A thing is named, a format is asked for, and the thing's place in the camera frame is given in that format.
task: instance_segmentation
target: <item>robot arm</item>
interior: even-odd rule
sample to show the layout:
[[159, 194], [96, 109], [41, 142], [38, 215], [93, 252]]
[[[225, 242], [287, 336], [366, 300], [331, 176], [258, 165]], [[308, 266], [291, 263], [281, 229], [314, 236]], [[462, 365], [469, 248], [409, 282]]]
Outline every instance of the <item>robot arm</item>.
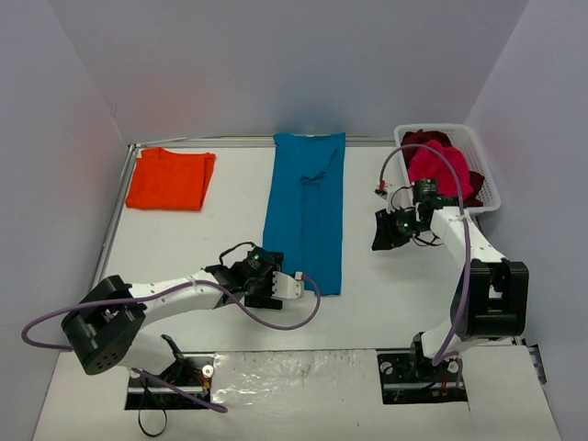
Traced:
[[71, 312], [63, 319], [62, 328], [88, 375], [114, 366], [160, 375], [177, 361], [181, 352], [171, 337], [149, 335], [142, 331], [145, 326], [183, 312], [213, 310], [231, 304], [232, 300], [219, 286], [238, 300], [247, 296], [245, 305], [250, 297], [255, 306], [265, 304], [281, 309], [280, 300], [300, 299], [304, 294], [302, 274], [291, 277], [282, 273], [282, 260], [282, 254], [255, 247], [231, 268], [223, 264], [208, 266], [192, 276], [175, 280], [130, 285], [119, 276], [107, 277], [81, 303], [137, 301]]
[[[386, 197], [386, 192], [377, 190]], [[377, 233], [372, 249], [385, 250], [403, 246], [420, 232], [431, 231], [441, 239], [458, 267], [464, 268], [466, 241], [463, 218], [456, 198], [437, 194], [434, 179], [414, 183], [414, 207], [376, 213]], [[458, 352], [506, 337], [520, 335], [525, 328], [528, 270], [521, 262], [510, 262], [483, 236], [466, 211], [469, 225], [469, 289], [462, 293], [465, 274], [456, 288], [449, 317], [437, 328], [417, 334], [413, 341], [416, 356], [433, 359], [455, 320], [460, 322], [446, 353]], [[457, 317], [462, 295], [468, 296], [466, 309]]]

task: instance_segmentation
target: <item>orange cloth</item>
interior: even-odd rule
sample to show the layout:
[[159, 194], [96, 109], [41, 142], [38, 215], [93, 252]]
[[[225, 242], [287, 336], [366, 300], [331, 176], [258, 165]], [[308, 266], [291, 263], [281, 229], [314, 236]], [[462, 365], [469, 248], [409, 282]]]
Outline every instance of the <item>orange cloth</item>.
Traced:
[[172, 153], [162, 147], [143, 150], [137, 158], [127, 207], [199, 211], [215, 157], [214, 153]]

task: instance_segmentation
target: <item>gray wall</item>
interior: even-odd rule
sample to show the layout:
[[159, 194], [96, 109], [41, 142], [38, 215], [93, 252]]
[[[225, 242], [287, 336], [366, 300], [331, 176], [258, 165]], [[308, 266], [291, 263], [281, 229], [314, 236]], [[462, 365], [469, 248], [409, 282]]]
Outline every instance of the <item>gray wall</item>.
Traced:
[[[0, 2], [2, 439], [32, 437], [57, 354], [20, 329], [87, 292], [125, 149], [45, 1]], [[62, 340], [59, 321], [35, 333]]]
[[526, 0], [50, 0], [126, 141], [464, 121]]
[[588, 439], [588, 4], [530, 2], [471, 111], [503, 200], [482, 221], [530, 267], [526, 333], [539, 342], [564, 439]]

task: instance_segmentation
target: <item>folded blue garment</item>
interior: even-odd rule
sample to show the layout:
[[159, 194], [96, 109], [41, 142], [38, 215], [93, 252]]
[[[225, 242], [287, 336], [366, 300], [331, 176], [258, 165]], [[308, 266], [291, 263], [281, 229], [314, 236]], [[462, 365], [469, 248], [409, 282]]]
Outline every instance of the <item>folded blue garment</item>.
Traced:
[[303, 271], [323, 295], [341, 294], [345, 134], [274, 141], [263, 246], [285, 254], [285, 273]]

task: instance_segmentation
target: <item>white plastic basket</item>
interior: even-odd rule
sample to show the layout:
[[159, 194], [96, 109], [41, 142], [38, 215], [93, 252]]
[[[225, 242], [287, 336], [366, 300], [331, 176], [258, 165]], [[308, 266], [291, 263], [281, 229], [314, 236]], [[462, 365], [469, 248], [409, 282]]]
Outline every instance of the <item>white plastic basket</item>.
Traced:
[[[480, 193], [476, 197], [478, 200], [483, 202], [483, 207], [472, 207], [468, 209], [471, 215], [483, 213], [485, 211], [495, 211], [500, 208], [500, 196], [498, 195], [498, 188], [494, 183], [490, 168], [486, 163], [484, 154], [478, 141], [478, 137], [472, 129], [463, 124], [405, 124], [398, 126], [394, 130], [394, 138], [396, 139], [396, 145], [401, 145], [402, 137], [407, 131], [429, 131], [437, 130], [445, 133], [451, 140], [451, 144], [458, 150], [460, 150], [466, 161], [468, 162], [469, 170], [478, 172], [485, 177], [484, 185], [482, 186]], [[408, 171], [406, 170], [406, 164], [401, 154], [397, 154], [401, 162], [402, 177], [406, 186], [410, 185], [408, 180]]]

